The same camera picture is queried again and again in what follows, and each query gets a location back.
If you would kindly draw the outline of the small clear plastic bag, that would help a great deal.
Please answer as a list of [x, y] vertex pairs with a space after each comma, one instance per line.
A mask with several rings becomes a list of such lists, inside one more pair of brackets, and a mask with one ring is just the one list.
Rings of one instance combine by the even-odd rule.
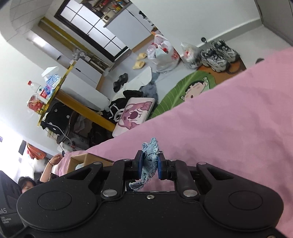
[[181, 57], [183, 64], [189, 69], [198, 69], [202, 66], [200, 49], [189, 43], [182, 42], [181, 48], [183, 56]]

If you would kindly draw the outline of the water bottle red label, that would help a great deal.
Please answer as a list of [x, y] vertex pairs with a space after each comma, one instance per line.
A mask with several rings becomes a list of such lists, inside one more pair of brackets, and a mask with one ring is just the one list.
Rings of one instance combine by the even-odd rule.
[[43, 98], [47, 98], [50, 95], [50, 90], [47, 87], [43, 87], [38, 83], [32, 82], [31, 80], [29, 80], [27, 84], [35, 93]]

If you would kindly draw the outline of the yellow slipper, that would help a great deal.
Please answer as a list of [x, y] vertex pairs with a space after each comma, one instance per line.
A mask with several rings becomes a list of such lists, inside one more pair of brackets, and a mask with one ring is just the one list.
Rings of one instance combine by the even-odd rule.
[[145, 58], [147, 58], [146, 53], [139, 53], [136, 60], [143, 60]]
[[132, 67], [132, 69], [133, 70], [142, 69], [145, 64], [146, 64], [146, 62], [144, 62], [144, 61], [136, 61], [135, 64], [134, 64], [134, 66]]

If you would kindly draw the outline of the brown cardboard box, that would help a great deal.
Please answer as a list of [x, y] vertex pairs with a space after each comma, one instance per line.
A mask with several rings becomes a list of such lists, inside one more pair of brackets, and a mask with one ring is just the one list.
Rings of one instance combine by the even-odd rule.
[[101, 162], [104, 167], [112, 166], [114, 164], [114, 162], [111, 160], [93, 154], [85, 153], [81, 155], [72, 156], [70, 158], [66, 173], [68, 174], [70, 172], [75, 171], [77, 167], [79, 169], [81, 167], [90, 165], [95, 162]]

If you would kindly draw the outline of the yellow slipper near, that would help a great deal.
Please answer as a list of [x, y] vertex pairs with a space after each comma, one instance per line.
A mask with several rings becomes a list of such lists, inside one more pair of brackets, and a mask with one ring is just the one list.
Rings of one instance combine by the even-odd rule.
[[136, 61], [135, 64], [134, 64], [134, 66], [132, 67], [132, 69], [133, 70], [142, 69], [145, 64], [146, 64], [146, 62], [144, 62], [144, 61]]

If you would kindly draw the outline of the grey right sneaker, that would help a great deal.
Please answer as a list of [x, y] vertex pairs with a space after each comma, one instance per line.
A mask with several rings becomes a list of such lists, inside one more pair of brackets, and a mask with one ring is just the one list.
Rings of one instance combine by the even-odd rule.
[[229, 47], [224, 40], [212, 41], [212, 48], [228, 62], [233, 63], [239, 60], [240, 55], [237, 51]]

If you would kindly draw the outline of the black slipper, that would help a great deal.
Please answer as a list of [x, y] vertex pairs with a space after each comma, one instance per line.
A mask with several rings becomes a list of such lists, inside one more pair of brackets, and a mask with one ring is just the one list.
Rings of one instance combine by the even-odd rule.
[[119, 80], [115, 81], [115, 82], [113, 83], [113, 91], [114, 91], [115, 93], [117, 93], [117, 92], [120, 90], [120, 88], [121, 88], [121, 83], [120, 83], [120, 81], [119, 81]]
[[119, 81], [120, 85], [123, 86], [125, 83], [128, 82], [128, 74], [124, 73], [124, 74], [120, 75], [118, 81]]

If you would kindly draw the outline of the grey sneaker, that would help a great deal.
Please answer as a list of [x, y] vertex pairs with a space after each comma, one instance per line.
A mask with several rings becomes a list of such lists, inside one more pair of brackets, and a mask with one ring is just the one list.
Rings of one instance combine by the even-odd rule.
[[210, 67], [215, 72], [224, 72], [230, 68], [230, 63], [212, 48], [201, 50], [200, 56], [202, 65]]
[[228, 62], [233, 63], [239, 60], [240, 55], [237, 51], [229, 47], [224, 40], [212, 41], [212, 48]]

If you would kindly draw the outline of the pink bear laptop bag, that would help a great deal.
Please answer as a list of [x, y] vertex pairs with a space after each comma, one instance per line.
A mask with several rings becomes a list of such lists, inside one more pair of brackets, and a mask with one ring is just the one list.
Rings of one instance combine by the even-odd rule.
[[117, 137], [144, 123], [155, 105], [155, 98], [130, 98], [124, 109], [119, 110], [114, 119], [117, 122], [112, 132]]

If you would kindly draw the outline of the black slipper right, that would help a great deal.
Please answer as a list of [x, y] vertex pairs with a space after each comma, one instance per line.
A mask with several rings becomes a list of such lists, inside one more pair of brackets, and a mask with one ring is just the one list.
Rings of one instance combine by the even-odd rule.
[[124, 74], [120, 75], [118, 81], [119, 81], [120, 85], [123, 86], [125, 83], [128, 82], [128, 74], [124, 73]]

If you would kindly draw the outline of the green leaf cartoon rug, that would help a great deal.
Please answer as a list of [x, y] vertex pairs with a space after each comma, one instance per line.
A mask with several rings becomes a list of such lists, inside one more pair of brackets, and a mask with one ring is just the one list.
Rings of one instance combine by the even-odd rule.
[[227, 71], [216, 72], [210, 67], [201, 66], [196, 72], [187, 75], [173, 87], [149, 116], [154, 118], [179, 104], [195, 98], [201, 93], [215, 88], [218, 84], [246, 70], [243, 61], [232, 63]]

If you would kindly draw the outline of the blue denim fabric toy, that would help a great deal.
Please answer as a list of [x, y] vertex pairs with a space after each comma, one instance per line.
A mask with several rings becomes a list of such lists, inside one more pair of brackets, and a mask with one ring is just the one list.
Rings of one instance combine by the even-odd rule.
[[155, 137], [149, 143], [144, 142], [142, 144], [142, 153], [142, 175], [138, 181], [129, 183], [129, 187], [133, 191], [141, 190], [157, 171], [160, 148]]

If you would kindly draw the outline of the white floor mat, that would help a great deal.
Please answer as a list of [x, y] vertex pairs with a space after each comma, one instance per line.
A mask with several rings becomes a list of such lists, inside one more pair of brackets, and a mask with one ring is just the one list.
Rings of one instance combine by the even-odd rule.
[[142, 86], [146, 86], [152, 80], [152, 69], [148, 66], [143, 70], [138, 76], [136, 76], [131, 81], [124, 84], [124, 86], [114, 95], [111, 101], [114, 101], [119, 98], [124, 98], [123, 92], [126, 90], [135, 90], [139, 91]]

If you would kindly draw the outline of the black white tote bag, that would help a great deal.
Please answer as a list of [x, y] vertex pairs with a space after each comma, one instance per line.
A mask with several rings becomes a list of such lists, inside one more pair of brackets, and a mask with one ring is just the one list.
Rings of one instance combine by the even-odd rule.
[[112, 101], [109, 106], [109, 111], [106, 112], [105, 118], [112, 123], [117, 123], [128, 101], [131, 98], [142, 98], [143, 92], [137, 90], [125, 90], [122, 97]]

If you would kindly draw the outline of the white kitchen cabinet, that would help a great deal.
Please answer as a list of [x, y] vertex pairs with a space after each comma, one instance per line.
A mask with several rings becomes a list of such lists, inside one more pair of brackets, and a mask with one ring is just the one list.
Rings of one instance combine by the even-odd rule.
[[132, 50], [151, 35], [155, 25], [129, 1], [104, 27]]

